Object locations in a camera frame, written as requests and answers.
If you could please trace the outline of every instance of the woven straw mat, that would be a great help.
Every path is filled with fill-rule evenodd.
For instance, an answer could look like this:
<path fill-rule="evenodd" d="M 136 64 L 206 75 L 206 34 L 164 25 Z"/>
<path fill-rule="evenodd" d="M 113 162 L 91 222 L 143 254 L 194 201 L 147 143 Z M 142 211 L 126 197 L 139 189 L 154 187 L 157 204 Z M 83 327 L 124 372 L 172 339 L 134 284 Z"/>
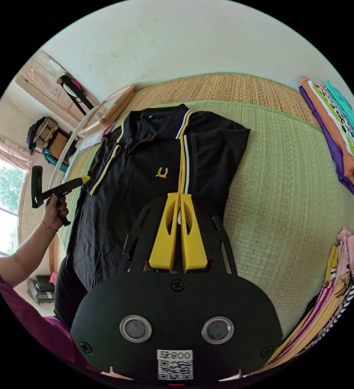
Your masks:
<path fill-rule="evenodd" d="M 239 275 L 268 294 L 287 335 L 322 285 L 337 233 L 344 226 L 354 233 L 354 198 L 339 184 L 324 137 L 300 94 L 270 80 L 220 74 L 148 87 L 136 93 L 115 127 L 131 110 L 183 102 L 252 129 L 230 188 L 225 224 Z M 87 173 L 97 150 L 77 157 L 69 180 Z M 68 199 L 70 220 L 78 195 L 79 189 Z M 69 235 L 70 226 L 60 233 L 64 247 Z"/>

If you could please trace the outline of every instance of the black polo shirt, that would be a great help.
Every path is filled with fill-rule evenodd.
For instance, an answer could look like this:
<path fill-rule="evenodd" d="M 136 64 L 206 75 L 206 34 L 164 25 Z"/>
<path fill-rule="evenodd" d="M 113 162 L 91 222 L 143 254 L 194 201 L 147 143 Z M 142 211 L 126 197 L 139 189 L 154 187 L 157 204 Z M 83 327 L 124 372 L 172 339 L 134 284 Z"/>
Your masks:
<path fill-rule="evenodd" d="M 185 105 L 132 111 L 89 170 L 67 262 L 87 290 L 117 273 L 126 235 L 148 202 L 171 192 L 210 198 L 223 218 L 250 130 Z"/>

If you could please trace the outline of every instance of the window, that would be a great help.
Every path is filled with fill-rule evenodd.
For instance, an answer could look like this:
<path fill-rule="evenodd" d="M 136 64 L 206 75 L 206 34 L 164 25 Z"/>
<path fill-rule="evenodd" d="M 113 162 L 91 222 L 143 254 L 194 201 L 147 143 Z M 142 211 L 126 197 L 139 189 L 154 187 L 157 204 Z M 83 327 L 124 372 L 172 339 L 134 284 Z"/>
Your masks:
<path fill-rule="evenodd" d="M 0 256 L 18 247 L 19 202 L 26 172 L 0 159 Z"/>

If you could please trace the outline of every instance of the human hand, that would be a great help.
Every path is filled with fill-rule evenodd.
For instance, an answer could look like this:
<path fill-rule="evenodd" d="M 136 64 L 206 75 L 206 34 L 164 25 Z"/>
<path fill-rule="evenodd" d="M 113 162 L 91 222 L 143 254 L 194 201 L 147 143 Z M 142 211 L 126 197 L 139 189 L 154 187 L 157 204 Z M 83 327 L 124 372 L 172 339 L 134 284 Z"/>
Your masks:
<path fill-rule="evenodd" d="M 68 215 L 68 209 L 66 208 L 66 197 L 61 197 L 60 199 L 54 194 L 47 201 L 45 205 L 45 211 L 43 212 L 43 223 L 57 231 L 62 226 L 61 217 Z"/>

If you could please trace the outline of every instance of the qr code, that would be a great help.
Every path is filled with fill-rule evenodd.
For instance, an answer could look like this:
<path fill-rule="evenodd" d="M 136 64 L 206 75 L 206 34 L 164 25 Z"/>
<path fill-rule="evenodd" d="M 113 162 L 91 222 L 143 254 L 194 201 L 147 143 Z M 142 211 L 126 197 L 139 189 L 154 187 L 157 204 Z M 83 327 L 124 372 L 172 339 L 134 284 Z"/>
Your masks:
<path fill-rule="evenodd" d="M 193 361 L 158 361 L 160 380 L 193 380 Z"/>

